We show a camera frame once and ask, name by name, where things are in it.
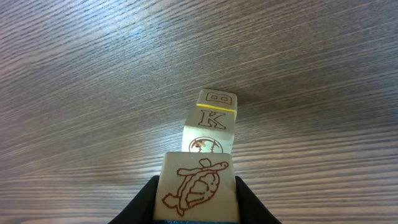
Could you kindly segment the blue letter P block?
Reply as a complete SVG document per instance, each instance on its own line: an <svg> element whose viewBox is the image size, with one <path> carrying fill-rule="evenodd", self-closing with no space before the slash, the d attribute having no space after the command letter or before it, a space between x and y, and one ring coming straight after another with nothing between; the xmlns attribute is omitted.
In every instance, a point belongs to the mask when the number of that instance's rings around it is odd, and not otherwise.
<svg viewBox="0 0 398 224"><path fill-rule="evenodd" d="M234 93L202 89L197 100L197 105L237 112L238 98Z"/></svg>

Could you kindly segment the yellow top block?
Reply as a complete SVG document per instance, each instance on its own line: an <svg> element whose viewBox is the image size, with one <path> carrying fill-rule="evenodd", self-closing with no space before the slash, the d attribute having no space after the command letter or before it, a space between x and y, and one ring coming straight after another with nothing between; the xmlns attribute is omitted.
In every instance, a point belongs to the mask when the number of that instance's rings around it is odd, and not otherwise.
<svg viewBox="0 0 398 224"><path fill-rule="evenodd" d="M235 115L233 112L194 106L188 113L186 126L210 129L214 131L233 132Z"/></svg>

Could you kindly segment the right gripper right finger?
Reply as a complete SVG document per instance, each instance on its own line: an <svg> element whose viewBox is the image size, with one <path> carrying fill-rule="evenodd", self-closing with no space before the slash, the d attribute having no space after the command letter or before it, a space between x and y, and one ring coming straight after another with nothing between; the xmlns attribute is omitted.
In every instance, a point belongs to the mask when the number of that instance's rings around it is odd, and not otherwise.
<svg viewBox="0 0 398 224"><path fill-rule="evenodd" d="M235 179L240 224L281 224L268 211L242 178L236 176Z"/></svg>

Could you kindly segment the white block red side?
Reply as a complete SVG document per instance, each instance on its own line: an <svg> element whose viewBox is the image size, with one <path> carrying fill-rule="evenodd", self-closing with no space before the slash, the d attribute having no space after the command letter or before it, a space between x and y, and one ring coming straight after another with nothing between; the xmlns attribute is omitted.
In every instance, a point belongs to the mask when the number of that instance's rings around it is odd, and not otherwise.
<svg viewBox="0 0 398 224"><path fill-rule="evenodd" d="M182 152L227 153L233 148L234 130L217 131L215 129L185 126L182 137Z"/></svg>

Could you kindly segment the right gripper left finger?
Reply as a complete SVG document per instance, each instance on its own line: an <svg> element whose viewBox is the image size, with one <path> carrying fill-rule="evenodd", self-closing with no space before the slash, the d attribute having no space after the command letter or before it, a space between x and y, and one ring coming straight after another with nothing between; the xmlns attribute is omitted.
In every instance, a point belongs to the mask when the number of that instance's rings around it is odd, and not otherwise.
<svg viewBox="0 0 398 224"><path fill-rule="evenodd" d="M153 176L109 224L152 224L159 176Z"/></svg>

